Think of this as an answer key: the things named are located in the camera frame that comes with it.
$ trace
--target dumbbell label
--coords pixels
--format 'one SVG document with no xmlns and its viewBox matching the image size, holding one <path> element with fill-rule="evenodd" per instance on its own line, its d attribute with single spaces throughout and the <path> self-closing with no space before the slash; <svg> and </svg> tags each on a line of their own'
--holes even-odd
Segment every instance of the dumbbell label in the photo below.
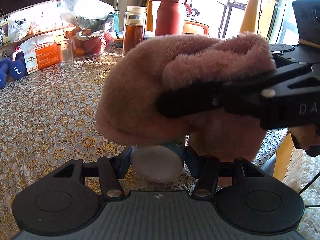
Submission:
<svg viewBox="0 0 320 240">
<path fill-rule="evenodd" d="M 13 69 L 14 69 L 14 71 L 15 71 L 18 75 L 20 75 L 20 74 L 21 74 L 21 71 L 20 71 L 20 70 L 18 70 L 16 67 L 14 67 Z"/>
</svg>

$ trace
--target table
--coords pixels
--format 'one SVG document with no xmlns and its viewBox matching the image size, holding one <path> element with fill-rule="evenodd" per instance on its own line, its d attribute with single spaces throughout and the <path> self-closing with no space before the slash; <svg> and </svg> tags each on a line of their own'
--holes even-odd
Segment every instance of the table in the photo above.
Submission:
<svg viewBox="0 0 320 240">
<path fill-rule="evenodd" d="M 121 58 L 120 49 L 76 58 L 73 67 L 60 69 L 54 65 L 11 81 L 0 90 L 0 240 L 10 239 L 19 231 L 11 204 L 25 187 L 68 160 L 93 162 L 124 149 L 103 138 L 94 129 L 93 120 L 103 81 Z M 257 165 L 276 151 L 285 134 L 285 129 L 268 133 Z M 187 167 L 169 183 L 150 183 L 129 169 L 120 183 L 125 192 L 191 192 L 196 180 Z M 98 178 L 87 178 L 86 185 L 100 192 Z"/>
</svg>

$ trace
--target empty drinking glass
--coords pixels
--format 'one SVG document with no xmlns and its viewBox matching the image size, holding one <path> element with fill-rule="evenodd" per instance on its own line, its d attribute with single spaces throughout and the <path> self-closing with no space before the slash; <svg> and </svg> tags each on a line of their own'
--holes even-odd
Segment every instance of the empty drinking glass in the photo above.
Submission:
<svg viewBox="0 0 320 240">
<path fill-rule="evenodd" d="M 64 40 L 57 43 L 60 67 L 73 65 L 73 40 Z"/>
</svg>

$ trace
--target black cable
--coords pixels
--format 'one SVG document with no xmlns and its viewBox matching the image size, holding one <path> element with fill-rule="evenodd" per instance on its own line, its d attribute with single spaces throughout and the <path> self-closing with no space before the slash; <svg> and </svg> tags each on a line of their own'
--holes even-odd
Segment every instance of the black cable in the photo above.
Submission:
<svg viewBox="0 0 320 240">
<path fill-rule="evenodd" d="M 311 207 L 320 207 L 320 205 L 306 205 L 305 208 L 311 208 Z"/>
<path fill-rule="evenodd" d="M 308 187 L 312 185 L 318 178 L 320 177 L 320 171 L 318 174 L 307 184 L 305 187 L 299 191 L 299 195 L 301 195 Z M 315 207 L 320 207 L 320 205 L 305 205 L 305 208 L 315 208 Z"/>
<path fill-rule="evenodd" d="M 261 17 L 261 6 L 262 6 L 262 0 L 260 2 L 259 17 L 258 17 L 258 27 L 257 27 L 258 34 L 259 34 L 259 24 L 260 24 L 260 17 Z"/>
<path fill-rule="evenodd" d="M 11 56 L 13 55 L 13 53 L 12 53 L 10 56 L 2 55 L 2 53 L 0 53 L 0 55 L 1 55 L 2 57 L 11 57 Z"/>
<path fill-rule="evenodd" d="M 299 191 L 299 195 L 301 195 L 308 187 L 310 187 L 311 184 L 314 183 L 319 177 L 320 177 L 320 171 L 307 185 L 305 185 L 305 187 L 302 190 Z"/>
</svg>

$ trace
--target black circular pad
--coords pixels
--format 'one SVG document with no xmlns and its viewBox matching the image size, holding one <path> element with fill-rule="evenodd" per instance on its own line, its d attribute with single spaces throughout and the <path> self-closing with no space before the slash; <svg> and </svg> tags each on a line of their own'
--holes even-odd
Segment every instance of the black circular pad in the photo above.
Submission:
<svg viewBox="0 0 320 240">
<path fill-rule="evenodd" d="M 296 228 L 304 212 L 301 197 L 280 182 L 268 185 L 256 181 L 225 187 L 216 193 L 216 207 L 221 217 L 254 234 L 274 234 Z"/>
<path fill-rule="evenodd" d="M 244 197 L 244 202 L 256 211 L 273 211 L 280 207 L 281 198 L 267 190 L 256 190 L 248 193 Z"/>
<path fill-rule="evenodd" d="M 271 52 L 273 51 L 284 52 L 284 51 L 294 50 L 294 46 L 286 45 L 286 44 L 270 44 L 269 48 Z"/>
<path fill-rule="evenodd" d="M 35 184 L 18 194 L 12 205 L 21 230 L 44 236 L 71 233 L 92 222 L 100 210 L 98 196 L 79 181 L 54 178 Z"/>
</svg>

